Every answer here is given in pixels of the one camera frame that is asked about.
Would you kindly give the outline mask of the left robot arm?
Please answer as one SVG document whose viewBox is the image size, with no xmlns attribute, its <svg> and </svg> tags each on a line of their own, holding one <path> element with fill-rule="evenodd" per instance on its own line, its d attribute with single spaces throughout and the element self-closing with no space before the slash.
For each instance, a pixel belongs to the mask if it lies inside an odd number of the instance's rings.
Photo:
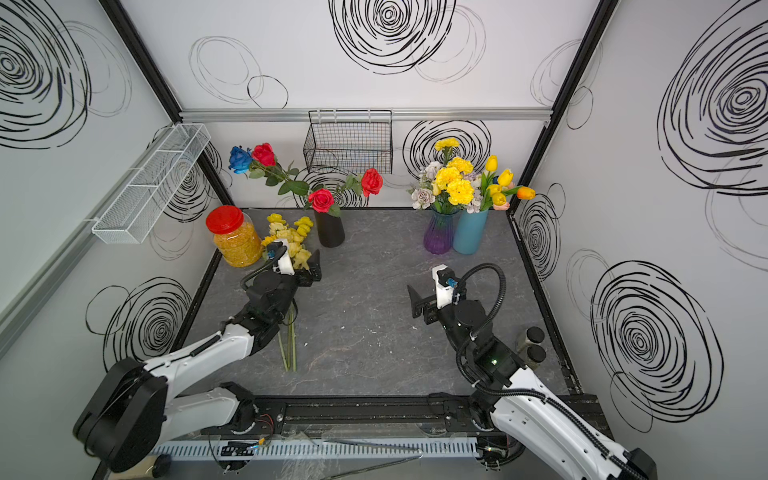
<svg viewBox="0 0 768 480">
<path fill-rule="evenodd" d="M 281 243 L 269 251 L 272 259 L 241 282 L 247 303 L 213 334 L 148 361 L 125 358 L 107 371 L 73 427 L 87 454 L 121 473 L 169 440 L 213 427 L 242 435 L 261 422 L 253 394 L 234 382 L 186 391 L 268 346 L 287 326 L 297 290 L 321 280 L 319 251 L 302 267 L 294 266 Z"/>
</svg>

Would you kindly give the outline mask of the black vase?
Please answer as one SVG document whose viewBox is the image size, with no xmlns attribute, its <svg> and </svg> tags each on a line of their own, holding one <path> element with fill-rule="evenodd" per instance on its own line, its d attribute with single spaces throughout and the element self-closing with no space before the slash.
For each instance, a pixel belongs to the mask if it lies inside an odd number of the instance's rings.
<svg viewBox="0 0 768 480">
<path fill-rule="evenodd" d="M 315 212 L 318 238 L 322 246 L 336 248 L 345 241 L 341 209 L 333 205 L 327 212 Z"/>
</svg>

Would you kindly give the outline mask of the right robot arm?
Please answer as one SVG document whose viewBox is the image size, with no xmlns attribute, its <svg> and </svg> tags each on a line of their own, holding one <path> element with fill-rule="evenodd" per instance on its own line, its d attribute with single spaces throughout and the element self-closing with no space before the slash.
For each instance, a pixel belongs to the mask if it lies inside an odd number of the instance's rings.
<svg viewBox="0 0 768 480">
<path fill-rule="evenodd" d="M 439 323 L 474 388 L 481 422 L 519 441 L 564 479 L 656 479 L 656 462 L 642 449 L 629 450 L 588 424 L 557 397 L 517 353 L 493 333 L 486 319 L 500 310 L 499 293 L 486 311 L 464 291 L 436 286 L 422 297 L 408 288 L 412 316 Z"/>
</svg>

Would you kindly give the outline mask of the yellow rose stem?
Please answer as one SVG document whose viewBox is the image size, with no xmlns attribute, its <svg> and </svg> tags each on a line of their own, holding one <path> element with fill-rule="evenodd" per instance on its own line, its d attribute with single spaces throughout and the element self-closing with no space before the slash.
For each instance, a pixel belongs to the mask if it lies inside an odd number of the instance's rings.
<svg viewBox="0 0 768 480">
<path fill-rule="evenodd" d="M 293 267 L 298 270 L 309 270 L 312 253 L 304 247 L 304 242 L 313 226 L 308 217 L 302 217 L 291 228 L 284 222 L 273 222 L 270 224 L 269 235 L 262 240 L 262 245 L 266 247 L 277 240 L 286 240 Z"/>
</svg>

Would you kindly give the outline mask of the sunflower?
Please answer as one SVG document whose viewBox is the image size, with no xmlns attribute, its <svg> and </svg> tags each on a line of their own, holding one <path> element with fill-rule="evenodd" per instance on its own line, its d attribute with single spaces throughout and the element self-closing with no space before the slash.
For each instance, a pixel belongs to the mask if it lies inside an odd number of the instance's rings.
<svg viewBox="0 0 768 480">
<path fill-rule="evenodd" d="M 270 245 L 271 243 L 273 243 L 273 242 L 275 242 L 275 241 L 277 241 L 277 240 L 278 240 L 278 237 L 277 237 L 277 236 L 274 236 L 274 235 L 270 235 L 270 236 L 267 236 L 267 237 L 265 237 L 265 238 L 262 240 L 261 244 L 262 244 L 264 247 L 266 247 L 266 246 Z"/>
</svg>

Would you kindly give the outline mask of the yellow poppy stem large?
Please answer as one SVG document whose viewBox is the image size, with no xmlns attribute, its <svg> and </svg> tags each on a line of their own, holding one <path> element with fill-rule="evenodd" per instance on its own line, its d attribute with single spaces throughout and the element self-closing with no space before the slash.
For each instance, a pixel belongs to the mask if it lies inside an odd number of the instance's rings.
<svg viewBox="0 0 768 480">
<path fill-rule="evenodd" d="M 289 255 L 295 270 L 302 268 L 308 269 L 307 261 L 309 260 L 311 253 L 305 248 L 304 242 L 311 233 L 314 223 L 309 217 L 304 216 L 297 220 L 294 225 L 295 227 L 289 230 Z M 289 367 L 291 371 L 295 372 L 297 370 L 297 352 L 296 332 L 293 324 L 288 326 L 288 334 L 290 341 Z"/>
</svg>

